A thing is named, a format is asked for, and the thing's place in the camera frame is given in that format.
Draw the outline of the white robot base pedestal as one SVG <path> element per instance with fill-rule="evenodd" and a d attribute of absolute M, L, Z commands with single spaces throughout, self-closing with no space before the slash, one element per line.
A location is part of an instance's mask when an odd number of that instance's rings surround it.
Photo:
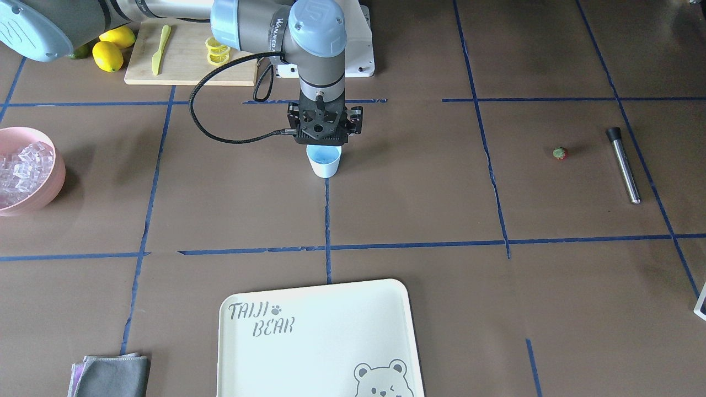
<path fill-rule="evenodd" d="M 369 9 L 358 1 L 295 1 L 288 30 L 306 53 L 319 60 L 345 55 L 345 75 L 372 76 L 375 71 Z"/>

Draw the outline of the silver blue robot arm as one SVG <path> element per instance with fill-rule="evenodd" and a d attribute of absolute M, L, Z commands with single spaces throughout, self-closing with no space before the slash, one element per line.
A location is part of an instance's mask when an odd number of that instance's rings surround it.
<path fill-rule="evenodd" d="M 196 116 L 197 93 L 210 78 L 232 66 L 269 58 L 295 65 L 298 101 L 289 103 L 289 128 L 272 136 L 292 136 L 301 145 L 340 147 L 362 131 L 363 109 L 345 105 L 345 13 L 335 1 L 3 1 L 2 42 L 35 61 L 54 61 L 114 28 L 130 22 L 174 18 L 207 21 L 215 38 L 247 52 L 203 77 L 188 100 Z"/>

